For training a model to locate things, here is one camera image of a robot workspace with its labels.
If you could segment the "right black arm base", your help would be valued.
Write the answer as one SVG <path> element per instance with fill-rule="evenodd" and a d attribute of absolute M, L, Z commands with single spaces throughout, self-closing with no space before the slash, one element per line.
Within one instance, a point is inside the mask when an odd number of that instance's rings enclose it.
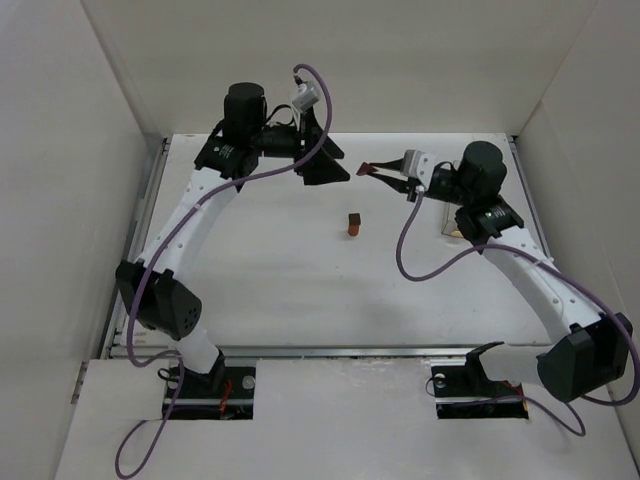
<path fill-rule="evenodd" d="M 480 356 L 503 342 L 492 342 L 468 352 L 464 359 L 431 363 L 432 396 L 440 420 L 529 419 L 522 384 L 490 380 Z"/>

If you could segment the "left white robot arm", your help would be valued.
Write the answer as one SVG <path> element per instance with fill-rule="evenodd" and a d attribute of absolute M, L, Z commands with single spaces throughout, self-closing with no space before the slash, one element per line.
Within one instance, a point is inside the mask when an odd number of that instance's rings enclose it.
<path fill-rule="evenodd" d="M 261 158 L 290 159 L 306 186 L 346 182 L 343 151 L 314 113 L 326 101 L 319 83 L 298 79 L 288 109 L 293 119 L 276 123 L 263 88 L 242 82 L 229 87 L 224 116 L 194 161 L 183 196 L 154 240 L 133 261 L 116 269 L 116 285 L 131 320 L 174 340 L 187 375 L 215 390 L 224 376 L 223 353 L 200 325 L 203 305 L 187 286 L 194 262 L 223 210 L 257 175 Z"/>

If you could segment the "orange wooden cylinder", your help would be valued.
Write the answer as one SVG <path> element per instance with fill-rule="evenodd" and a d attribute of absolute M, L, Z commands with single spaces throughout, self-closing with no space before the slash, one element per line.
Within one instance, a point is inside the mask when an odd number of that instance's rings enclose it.
<path fill-rule="evenodd" d="M 359 224 L 350 224 L 347 229 L 347 233 L 350 237 L 356 237 L 360 232 Z"/>

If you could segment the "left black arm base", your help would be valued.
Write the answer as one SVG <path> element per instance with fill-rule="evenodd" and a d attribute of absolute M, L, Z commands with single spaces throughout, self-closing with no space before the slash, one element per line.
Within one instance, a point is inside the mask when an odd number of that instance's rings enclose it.
<path fill-rule="evenodd" d="M 186 371 L 170 420 L 251 420 L 256 386 L 255 366 L 230 366 L 212 390 L 195 373 Z"/>

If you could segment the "dark brown wooden cube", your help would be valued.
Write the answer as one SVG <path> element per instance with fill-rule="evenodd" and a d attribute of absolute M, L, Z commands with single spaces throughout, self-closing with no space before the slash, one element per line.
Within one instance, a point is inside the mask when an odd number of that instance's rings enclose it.
<path fill-rule="evenodd" d="M 361 224 L 361 215 L 359 213 L 350 213 L 348 215 L 348 224 L 349 225 L 360 225 Z"/>

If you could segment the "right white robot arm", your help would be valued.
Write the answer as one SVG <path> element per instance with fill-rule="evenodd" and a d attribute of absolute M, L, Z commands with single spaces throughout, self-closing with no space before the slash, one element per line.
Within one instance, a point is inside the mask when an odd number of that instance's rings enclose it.
<path fill-rule="evenodd" d="M 497 146 L 473 141 L 458 163 L 408 150 L 397 160 L 364 163 L 357 173 L 406 195 L 416 208 L 426 198 L 455 205 L 455 223 L 471 245 L 466 252 L 479 254 L 511 282 L 548 335 L 548 347 L 495 341 L 468 352 L 445 376 L 448 396 L 494 397 L 499 383 L 515 381 L 538 384 L 564 403 L 590 400 L 626 366 L 639 365 L 631 323 L 558 270 L 501 196 L 507 168 Z"/>

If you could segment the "clear plastic container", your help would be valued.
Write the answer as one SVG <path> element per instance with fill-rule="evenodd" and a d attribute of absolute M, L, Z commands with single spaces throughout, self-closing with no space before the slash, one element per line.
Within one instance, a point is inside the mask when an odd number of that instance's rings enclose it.
<path fill-rule="evenodd" d="M 463 235 L 461 237 L 455 237 L 451 235 L 451 232 L 454 230 L 460 231 L 455 218 L 458 208 L 458 205 L 452 203 L 444 204 L 441 223 L 441 234 L 452 238 L 463 239 Z"/>

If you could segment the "reddish brown wooden wedge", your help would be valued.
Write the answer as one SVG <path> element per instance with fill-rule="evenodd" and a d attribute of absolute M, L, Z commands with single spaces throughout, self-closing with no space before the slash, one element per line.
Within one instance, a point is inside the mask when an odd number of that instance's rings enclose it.
<path fill-rule="evenodd" d="M 376 168 L 367 162 L 363 162 L 358 168 L 356 175 L 357 176 L 367 176 L 371 173 L 375 173 Z"/>

